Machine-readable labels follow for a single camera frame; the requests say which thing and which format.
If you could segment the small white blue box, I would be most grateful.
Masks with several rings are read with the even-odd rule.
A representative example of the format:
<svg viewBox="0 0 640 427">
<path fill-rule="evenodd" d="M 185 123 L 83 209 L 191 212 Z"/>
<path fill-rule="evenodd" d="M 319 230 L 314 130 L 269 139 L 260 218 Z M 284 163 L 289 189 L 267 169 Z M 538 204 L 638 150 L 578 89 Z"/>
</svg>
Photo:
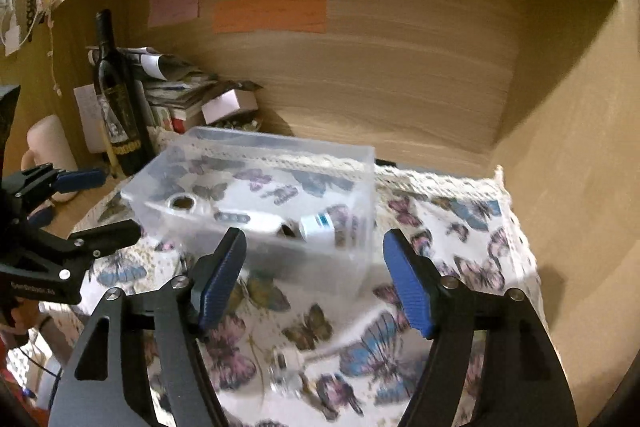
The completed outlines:
<svg viewBox="0 0 640 427">
<path fill-rule="evenodd" d="M 298 231 L 304 242 L 311 247 L 326 251 L 336 246 L 336 228 L 326 211 L 301 217 Z"/>
</svg>

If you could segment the white handheld device in box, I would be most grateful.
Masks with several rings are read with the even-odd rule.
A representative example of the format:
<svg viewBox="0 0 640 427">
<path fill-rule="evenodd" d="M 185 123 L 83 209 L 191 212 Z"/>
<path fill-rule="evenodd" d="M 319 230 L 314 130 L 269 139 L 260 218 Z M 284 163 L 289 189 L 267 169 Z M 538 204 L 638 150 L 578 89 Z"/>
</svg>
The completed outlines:
<svg viewBox="0 0 640 427">
<path fill-rule="evenodd" d="M 193 193 L 169 196 L 162 208 L 166 225 L 179 229 L 224 231 L 239 228 L 255 235 L 289 239 L 298 236 L 296 225 L 275 213 L 219 207 L 211 200 Z"/>
</svg>

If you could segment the orange sticky note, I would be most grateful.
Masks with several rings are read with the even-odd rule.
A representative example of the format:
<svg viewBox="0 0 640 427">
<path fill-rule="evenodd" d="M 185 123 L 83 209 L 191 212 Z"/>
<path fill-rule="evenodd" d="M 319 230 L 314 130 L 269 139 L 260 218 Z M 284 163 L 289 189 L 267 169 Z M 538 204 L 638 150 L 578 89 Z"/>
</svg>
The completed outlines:
<svg viewBox="0 0 640 427">
<path fill-rule="evenodd" d="M 214 5 L 216 34 L 258 30 L 323 34 L 328 0 L 221 0 Z"/>
</svg>

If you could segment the beige ceramic mug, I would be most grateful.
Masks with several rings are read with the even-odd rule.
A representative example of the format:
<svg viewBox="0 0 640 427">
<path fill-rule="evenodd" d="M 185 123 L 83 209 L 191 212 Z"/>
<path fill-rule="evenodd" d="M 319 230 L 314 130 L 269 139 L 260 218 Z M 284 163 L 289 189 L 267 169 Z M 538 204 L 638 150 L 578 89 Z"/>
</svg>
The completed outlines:
<svg viewBox="0 0 640 427">
<path fill-rule="evenodd" d="M 27 150 L 21 159 L 22 170 L 43 164 L 66 171 L 77 169 L 76 159 L 58 116 L 49 115 L 30 127 L 26 143 Z"/>
</svg>

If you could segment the butterfly print lace cloth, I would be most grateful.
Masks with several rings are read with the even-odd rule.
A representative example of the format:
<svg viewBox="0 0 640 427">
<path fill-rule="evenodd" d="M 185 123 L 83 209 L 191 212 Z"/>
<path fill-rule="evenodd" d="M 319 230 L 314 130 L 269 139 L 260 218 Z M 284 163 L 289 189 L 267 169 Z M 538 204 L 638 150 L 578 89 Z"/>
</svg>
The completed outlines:
<svg viewBox="0 0 640 427">
<path fill-rule="evenodd" d="M 357 295 L 311 291 L 244 265 L 224 317 L 200 346 L 230 425 L 398 423 L 431 345 L 409 326 L 384 265 L 383 236 L 390 229 L 404 233 L 440 273 L 457 277 L 474 291 L 502 294 L 516 286 L 534 305 L 541 302 L 536 261 L 501 173 L 469 179 L 374 164 L 374 177 L 374 258 Z M 129 181 L 111 183 L 79 228 L 138 221 L 122 197 Z M 52 307 L 54 321 L 75 340 L 107 288 L 116 286 L 129 295 L 154 291 L 186 273 L 198 257 L 142 228 L 139 243 L 93 265 L 82 282 L 79 305 Z M 334 357 L 309 365 L 282 385 L 270 381 L 273 348 L 314 352 L 355 341 L 380 354 L 377 371 L 365 374 L 361 364 Z"/>
</svg>

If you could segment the white paper sheet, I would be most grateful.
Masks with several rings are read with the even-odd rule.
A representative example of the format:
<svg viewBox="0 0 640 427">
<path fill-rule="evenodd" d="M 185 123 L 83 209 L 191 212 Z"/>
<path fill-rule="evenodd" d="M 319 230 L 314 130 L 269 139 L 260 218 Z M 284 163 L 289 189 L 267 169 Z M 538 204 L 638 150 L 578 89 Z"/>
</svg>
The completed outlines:
<svg viewBox="0 0 640 427">
<path fill-rule="evenodd" d="M 93 85 L 86 84 L 75 88 L 74 95 L 88 151 L 91 154 L 105 153 L 106 147 L 101 130 L 102 116 Z"/>
</svg>

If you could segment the stack of papers and magazines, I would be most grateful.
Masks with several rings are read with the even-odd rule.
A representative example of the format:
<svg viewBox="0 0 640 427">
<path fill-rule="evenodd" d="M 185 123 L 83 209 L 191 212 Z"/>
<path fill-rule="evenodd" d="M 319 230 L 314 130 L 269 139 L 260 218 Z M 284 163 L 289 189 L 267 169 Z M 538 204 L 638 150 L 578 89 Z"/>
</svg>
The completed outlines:
<svg viewBox="0 0 640 427">
<path fill-rule="evenodd" d="M 128 57 L 134 71 L 146 127 L 171 131 L 198 123 L 204 98 L 218 87 L 215 74 L 207 75 L 178 56 L 152 48 L 117 49 Z M 88 60 L 96 71 L 97 46 L 88 49 Z"/>
</svg>

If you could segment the clear plastic storage box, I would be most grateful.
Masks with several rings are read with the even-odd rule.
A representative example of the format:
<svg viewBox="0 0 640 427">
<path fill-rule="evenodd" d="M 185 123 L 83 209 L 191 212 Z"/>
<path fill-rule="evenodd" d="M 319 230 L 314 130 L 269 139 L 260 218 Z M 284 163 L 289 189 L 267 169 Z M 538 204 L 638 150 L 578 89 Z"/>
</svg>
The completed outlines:
<svg viewBox="0 0 640 427">
<path fill-rule="evenodd" d="M 311 291 L 352 297 L 374 258 L 375 150 L 292 136 L 195 127 L 165 148 L 122 190 L 143 230 L 194 255 L 212 252 L 224 231 L 179 229 L 163 203 L 193 193 L 219 207 L 275 213 L 296 225 L 294 239 L 245 233 L 245 268 Z M 303 216 L 327 212 L 336 246 L 300 237 Z"/>
</svg>

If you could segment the pink sticky note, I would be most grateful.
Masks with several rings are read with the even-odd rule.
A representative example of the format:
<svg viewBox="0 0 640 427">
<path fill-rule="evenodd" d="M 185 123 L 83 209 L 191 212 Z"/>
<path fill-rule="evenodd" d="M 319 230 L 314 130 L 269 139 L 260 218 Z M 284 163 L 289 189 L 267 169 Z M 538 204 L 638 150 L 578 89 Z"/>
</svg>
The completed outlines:
<svg viewBox="0 0 640 427">
<path fill-rule="evenodd" d="M 200 0 L 149 0 L 149 28 L 190 22 L 200 16 Z"/>
</svg>

